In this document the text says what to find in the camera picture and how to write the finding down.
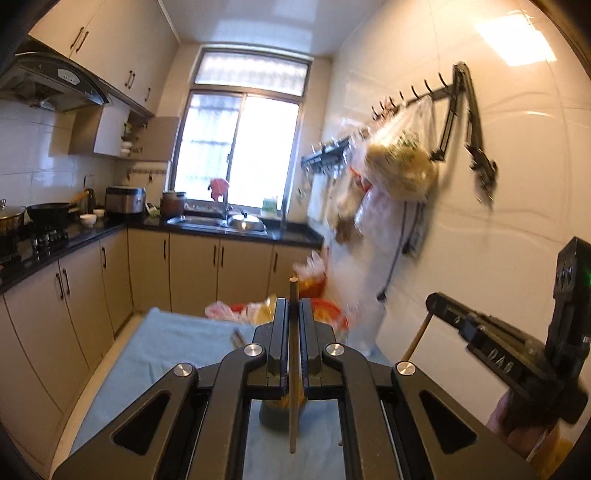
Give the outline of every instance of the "window frame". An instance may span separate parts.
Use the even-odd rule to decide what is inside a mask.
[[[275,92],[272,90],[265,90],[265,89],[258,89],[252,87],[239,87],[239,86],[229,86],[229,85],[212,85],[212,84],[204,84],[204,83],[195,83],[195,77],[197,72],[199,71],[199,67],[201,66],[201,62],[203,61],[203,57],[207,52],[214,51],[216,53],[243,53],[249,55],[260,55],[263,57],[271,57],[276,59],[282,60],[289,60],[289,61],[296,61],[298,63],[305,64],[307,67],[306,71],[306,79],[304,81],[304,89],[302,92],[302,96],[299,95],[292,95],[289,93],[282,93],[282,92]],[[281,209],[278,210],[278,217],[283,215],[283,213],[287,213],[289,210],[289,204],[291,200],[291,189],[293,186],[294,176],[296,172],[297,166],[297,150],[298,144],[301,138],[302,132],[302,124],[304,119],[304,104],[306,100],[308,82],[310,80],[310,70],[312,66],[312,58],[304,57],[304,56],[297,56],[297,55],[289,55],[284,53],[279,53],[274,50],[266,50],[262,48],[231,48],[231,47],[214,47],[214,46],[206,46],[202,47],[199,51],[197,56],[197,61],[194,70],[191,73],[192,84],[189,89],[189,94],[187,96],[187,100],[185,103],[185,107],[183,110],[183,117],[181,118],[180,125],[178,127],[177,138],[174,144],[174,155],[173,155],[173,162],[170,169],[170,175],[167,182],[167,188],[172,190],[174,188],[174,183],[176,182],[176,175],[177,175],[177,167],[178,167],[178,157],[180,155],[180,147],[181,143],[183,142],[183,132],[185,129],[185,124],[187,120],[187,115],[189,113],[189,109],[191,107],[191,98],[195,94],[210,94],[210,95],[232,95],[232,96],[241,96],[242,101],[240,104],[240,110],[238,112],[238,120],[236,122],[236,127],[234,130],[234,137],[232,141],[232,146],[230,148],[229,159],[228,159],[228,169],[226,170],[226,179],[229,179],[231,170],[232,170],[232,161],[234,156],[234,150],[236,147],[236,137],[238,136],[238,128],[240,127],[240,120],[242,118],[242,111],[244,109],[244,103],[246,101],[247,96],[257,96],[262,98],[268,98],[272,100],[280,100],[282,102],[288,103],[295,103],[298,105],[298,116],[295,123],[295,131],[294,131],[294,138],[291,145],[291,154],[290,154],[290,161],[287,169],[287,177],[285,178],[285,186],[283,190],[283,199],[281,202]],[[192,205],[196,209],[207,209],[207,210],[221,210],[225,211],[228,205],[228,196],[224,195],[222,202],[213,202],[209,200],[196,200],[196,199],[187,199],[187,203]],[[232,205],[234,210],[244,210],[247,213],[256,213],[260,214],[261,209],[257,207],[250,207],[247,205]]]

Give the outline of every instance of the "triangular cutout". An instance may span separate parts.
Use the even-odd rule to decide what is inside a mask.
[[[168,392],[156,395],[113,435],[115,444],[138,455],[145,455],[169,400]]]
[[[476,442],[476,433],[431,392],[422,390],[419,397],[443,453],[449,455]]]

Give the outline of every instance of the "white bowl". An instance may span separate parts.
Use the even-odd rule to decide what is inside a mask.
[[[80,215],[80,223],[86,228],[92,228],[92,226],[96,223],[96,215],[94,213],[85,213],[84,215]]]

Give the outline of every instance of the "pink cloth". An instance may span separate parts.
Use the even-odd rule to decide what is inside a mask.
[[[219,202],[219,198],[223,197],[230,188],[230,184],[225,179],[212,179],[209,183],[208,190],[212,191],[212,199],[214,202]]]

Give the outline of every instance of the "beige floor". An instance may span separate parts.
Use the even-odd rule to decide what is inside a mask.
[[[95,399],[96,393],[99,391],[100,386],[105,381],[107,375],[109,375],[111,368],[113,368],[113,365],[119,358],[125,345],[127,345],[127,342],[143,319],[143,315],[133,315],[130,318],[121,333],[115,339],[115,343],[90,378],[88,385],[82,392],[82,395],[78,399],[78,402],[68,419],[60,443],[57,445],[56,454],[53,456],[53,462],[51,463],[50,478],[53,476],[53,472],[56,471],[56,468],[68,458],[74,439],[78,434],[80,425],[82,425],[82,420],[84,420],[92,401]]]

